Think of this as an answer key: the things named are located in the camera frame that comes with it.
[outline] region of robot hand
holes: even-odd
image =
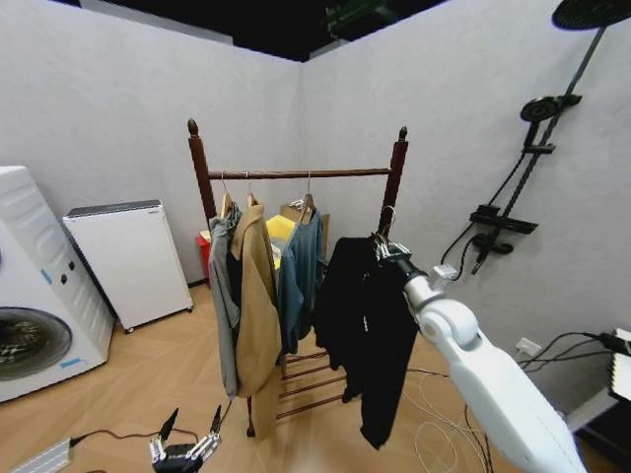
[[[221,427],[221,405],[215,412],[210,433],[204,436],[198,443],[177,443],[164,447],[163,441],[167,441],[173,429],[177,409],[162,425],[156,439],[149,442],[151,464],[158,473],[192,473],[199,471],[204,462],[212,456],[221,443],[219,429]]]

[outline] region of metal hanger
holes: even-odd
[[[396,210],[394,210],[394,207],[386,205],[382,208],[382,212],[385,209],[390,209],[392,211],[392,220],[384,227],[384,230],[391,228],[396,221]],[[412,254],[412,252],[405,246],[400,243],[390,241],[382,234],[375,233],[373,236],[375,238],[375,256],[377,257],[378,262],[392,259],[397,256],[409,256]]]
[[[221,202],[221,213],[219,214],[222,219],[226,218],[228,212],[233,207],[233,199],[228,192],[228,187],[226,187],[226,181],[224,180],[224,172],[221,171],[221,182],[224,184],[224,198]]]
[[[254,194],[252,194],[252,179],[249,178],[249,170],[245,172],[245,178],[247,179],[247,197],[245,200],[247,201],[247,206],[252,207],[256,205],[256,199],[254,198]]]
[[[311,221],[314,211],[316,210],[314,197],[311,195],[312,172],[310,170],[307,171],[307,176],[307,194],[305,194],[305,198],[303,199],[303,213],[300,215],[299,220],[299,222],[303,225],[306,225]]]

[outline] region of clothes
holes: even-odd
[[[315,303],[316,343],[346,370],[343,400],[362,393],[361,432],[374,448],[392,429],[417,332],[398,281],[370,238],[341,238]]]
[[[322,218],[315,210],[308,224],[296,224],[280,260],[278,312],[283,353],[297,353],[298,340],[305,338],[312,328],[323,268]]]
[[[208,223],[212,241],[208,258],[208,274],[213,293],[215,315],[217,316],[221,378],[224,381],[226,394],[230,399],[235,397],[238,388],[235,342],[239,334],[241,310],[234,302],[234,293],[231,288],[231,281],[234,282],[233,280],[237,278],[234,274],[231,278],[229,273],[228,258],[234,260],[234,257],[228,252],[228,247],[241,214],[237,204],[233,204],[225,219],[214,217]]]
[[[242,263],[241,323],[236,348],[238,395],[252,397],[252,421],[256,436],[271,432],[278,405],[281,351],[276,310],[274,264],[263,206],[254,203],[245,210],[230,249]]]

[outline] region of grey wall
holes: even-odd
[[[194,117],[209,162],[286,168],[300,148],[300,64],[41,0],[0,2],[0,165],[25,165],[58,217],[159,198],[188,281],[203,277]],[[243,186],[230,186],[245,200]],[[277,208],[271,182],[252,185]]]
[[[452,0],[307,63],[306,166],[384,166],[409,127],[392,235],[429,268],[514,165],[526,101],[562,94],[593,33],[555,30],[548,0]],[[629,328],[631,24],[611,28],[515,209],[540,227],[452,295],[499,346],[569,330]],[[385,180],[318,182],[331,241],[377,226]],[[459,263],[461,246],[450,262]],[[466,268],[471,268],[471,256]],[[569,410],[603,386],[605,359],[546,367],[536,382]]]

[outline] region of grey jacket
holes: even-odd
[[[227,258],[232,257],[232,255],[229,256],[229,248],[241,214],[237,204],[233,203],[233,208],[225,219],[213,217],[208,223],[211,241],[208,274],[213,292],[215,314],[217,315],[221,377],[224,381],[226,394],[230,399],[235,397],[239,387],[235,363],[235,344],[239,335],[241,310],[234,300],[238,301],[241,295],[233,294],[232,288],[235,284],[231,286]]]

